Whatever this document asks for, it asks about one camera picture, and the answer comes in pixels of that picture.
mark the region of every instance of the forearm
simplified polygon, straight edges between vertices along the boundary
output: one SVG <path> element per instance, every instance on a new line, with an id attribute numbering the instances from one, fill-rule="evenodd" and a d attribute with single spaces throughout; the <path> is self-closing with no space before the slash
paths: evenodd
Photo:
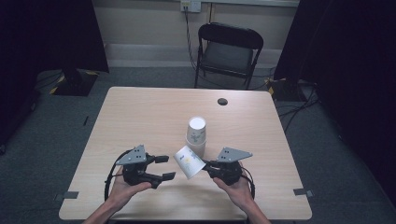
<path id="1" fill-rule="evenodd" d="M 271 224 L 260 207 L 254 201 L 241 205 L 241 209 L 247 214 L 247 217 L 252 224 Z"/>
<path id="2" fill-rule="evenodd" d="M 114 206 L 109 200 L 105 201 L 100 205 L 96 211 L 94 211 L 83 223 L 106 223 L 118 211 L 117 207 Z"/>

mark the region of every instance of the white cup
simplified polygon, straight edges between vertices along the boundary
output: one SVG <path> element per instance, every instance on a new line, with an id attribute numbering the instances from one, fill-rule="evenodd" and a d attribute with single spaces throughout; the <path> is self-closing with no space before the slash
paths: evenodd
<path id="1" fill-rule="evenodd" d="M 206 140 L 200 145 L 192 144 L 186 135 L 186 145 L 197 155 L 199 158 L 203 158 L 205 154 Z"/>
<path id="2" fill-rule="evenodd" d="M 206 141 L 206 121 L 202 117 L 192 117 L 190 119 L 187 140 L 193 145 L 201 145 Z"/>
<path id="3" fill-rule="evenodd" d="M 188 146 L 184 146 L 177 152 L 174 155 L 174 159 L 188 179 L 198 174 L 205 166 L 201 158 L 199 158 Z"/>

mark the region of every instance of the person's left hand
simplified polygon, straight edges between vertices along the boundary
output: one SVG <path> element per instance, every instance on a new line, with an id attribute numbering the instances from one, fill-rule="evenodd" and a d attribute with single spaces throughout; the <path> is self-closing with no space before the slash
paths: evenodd
<path id="1" fill-rule="evenodd" d="M 116 173 L 116 180 L 114 181 L 113 189 L 111 190 L 107 200 L 117 208 L 117 211 L 120 211 L 136 193 L 149 188 L 151 188 L 151 184 L 149 182 L 140 183 L 134 186 L 130 186 L 126 183 L 123 180 L 121 166 Z"/>

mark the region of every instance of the light wood tabletop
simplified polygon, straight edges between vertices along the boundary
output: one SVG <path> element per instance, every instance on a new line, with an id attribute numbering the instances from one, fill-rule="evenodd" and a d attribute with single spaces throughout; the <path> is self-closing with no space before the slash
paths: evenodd
<path id="1" fill-rule="evenodd" d="M 219 98 L 228 104 L 219 105 Z M 64 199 L 60 218 L 87 218 L 104 201 L 115 159 L 144 145 L 150 155 L 169 156 L 169 162 L 149 165 L 147 173 L 177 172 L 175 179 L 136 194 L 112 219 L 245 219 L 206 171 L 188 180 L 173 158 L 185 146 L 194 116 L 206 120 L 205 160 L 215 160 L 224 147 L 253 153 L 242 163 L 253 176 L 255 201 L 269 219 L 311 218 L 306 196 L 294 194 L 303 185 L 268 92 L 134 87 L 108 91 L 68 190 L 78 196 Z"/>

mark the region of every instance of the wall outlet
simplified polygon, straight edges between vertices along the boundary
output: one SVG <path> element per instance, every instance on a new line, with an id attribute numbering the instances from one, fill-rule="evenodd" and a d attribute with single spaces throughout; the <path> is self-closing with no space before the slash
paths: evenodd
<path id="1" fill-rule="evenodd" d="M 185 8 L 189 12 L 201 12 L 201 2 L 181 0 L 180 1 L 180 11 L 184 12 Z"/>

